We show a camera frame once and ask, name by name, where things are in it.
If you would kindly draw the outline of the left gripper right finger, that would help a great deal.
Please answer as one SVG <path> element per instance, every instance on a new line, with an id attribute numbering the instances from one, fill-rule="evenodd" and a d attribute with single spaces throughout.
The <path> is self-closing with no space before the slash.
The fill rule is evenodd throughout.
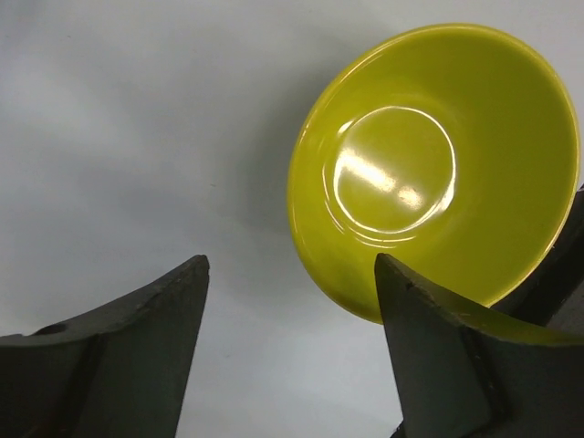
<path id="1" fill-rule="evenodd" d="M 580 437 L 583 339 L 485 308 L 386 254 L 374 267 L 399 437 Z"/>

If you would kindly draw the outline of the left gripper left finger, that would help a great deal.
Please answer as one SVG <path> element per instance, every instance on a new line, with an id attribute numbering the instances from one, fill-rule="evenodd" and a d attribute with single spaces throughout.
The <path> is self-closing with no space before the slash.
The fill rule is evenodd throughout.
<path id="1" fill-rule="evenodd" d="M 173 437 L 209 287 L 197 255 L 123 297 L 1 339 L 4 437 Z"/>

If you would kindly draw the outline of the yellow green bowl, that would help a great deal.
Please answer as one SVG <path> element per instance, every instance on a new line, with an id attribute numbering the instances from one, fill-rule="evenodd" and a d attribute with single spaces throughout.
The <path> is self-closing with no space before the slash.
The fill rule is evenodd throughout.
<path id="1" fill-rule="evenodd" d="M 420 27 L 355 59 L 310 110 L 291 235 L 318 288 L 370 322 L 381 253 L 492 307 L 558 241 L 579 166 L 573 103 L 535 49 L 487 26 Z"/>

